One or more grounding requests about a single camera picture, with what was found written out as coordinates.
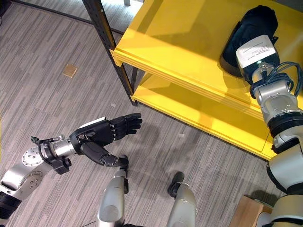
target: lower shelf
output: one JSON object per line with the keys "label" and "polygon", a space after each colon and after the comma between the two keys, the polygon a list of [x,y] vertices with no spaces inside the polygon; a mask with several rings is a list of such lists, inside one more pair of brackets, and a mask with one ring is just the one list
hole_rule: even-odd
{"label": "lower shelf", "polygon": [[132,99],[206,131],[264,159],[269,149],[266,124],[239,110],[146,73]]}

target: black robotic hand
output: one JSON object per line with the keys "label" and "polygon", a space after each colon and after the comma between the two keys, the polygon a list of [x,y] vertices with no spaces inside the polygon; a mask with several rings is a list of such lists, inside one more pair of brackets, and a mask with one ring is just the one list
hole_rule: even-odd
{"label": "black robotic hand", "polygon": [[104,146],[128,134],[136,134],[141,123],[140,113],[129,114],[110,121],[101,119],[78,128],[70,135],[70,140],[77,154],[86,155],[102,166],[126,166],[128,165],[127,158],[110,155]]}
{"label": "black robotic hand", "polygon": [[125,135],[136,134],[137,129],[141,127],[142,119],[140,113],[129,114],[123,117],[117,117],[109,121],[112,128],[113,140],[120,140]]}

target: robot leg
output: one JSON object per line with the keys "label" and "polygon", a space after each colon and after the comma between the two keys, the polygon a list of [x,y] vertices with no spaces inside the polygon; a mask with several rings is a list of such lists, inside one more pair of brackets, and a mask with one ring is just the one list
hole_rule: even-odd
{"label": "robot leg", "polygon": [[126,170],[115,173],[104,191],[97,215],[97,227],[122,227],[124,224],[124,194],[128,193]]}
{"label": "robot leg", "polygon": [[176,173],[168,188],[170,196],[175,198],[170,212],[167,227],[195,227],[196,226],[196,199],[189,185],[183,183],[184,174]]}

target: robotic hand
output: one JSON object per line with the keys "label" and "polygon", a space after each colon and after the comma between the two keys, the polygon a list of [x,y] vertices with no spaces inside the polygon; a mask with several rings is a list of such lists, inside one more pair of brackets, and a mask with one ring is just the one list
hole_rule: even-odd
{"label": "robotic hand", "polygon": [[39,186],[51,169],[60,175],[69,171],[71,155],[86,155],[102,166],[123,169],[128,165],[127,157],[111,155],[104,146],[136,134],[141,123],[141,114],[134,113],[110,121],[99,118],[81,126],[67,139],[63,135],[46,140],[32,137],[36,147],[27,150],[22,162],[10,168],[0,181],[0,227],[7,224],[22,200]]}

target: metal bracket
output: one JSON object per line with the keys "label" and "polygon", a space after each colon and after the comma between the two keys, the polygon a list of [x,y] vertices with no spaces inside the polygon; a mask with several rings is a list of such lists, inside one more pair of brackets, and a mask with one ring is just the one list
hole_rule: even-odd
{"label": "metal bracket", "polygon": [[115,51],[113,51],[111,49],[109,49],[109,51],[110,51],[110,53],[111,53],[111,55],[112,55],[112,57],[113,57],[114,62],[116,63],[116,65],[119,66],[119,67],[121,67],[122,64],[123,64],[123,62],[116,58]]}
{"label": "metal bracket", "polygon": [[136,102],[136,99],[134,98],[134,96],[130,96],[130,98],[133,102]]}

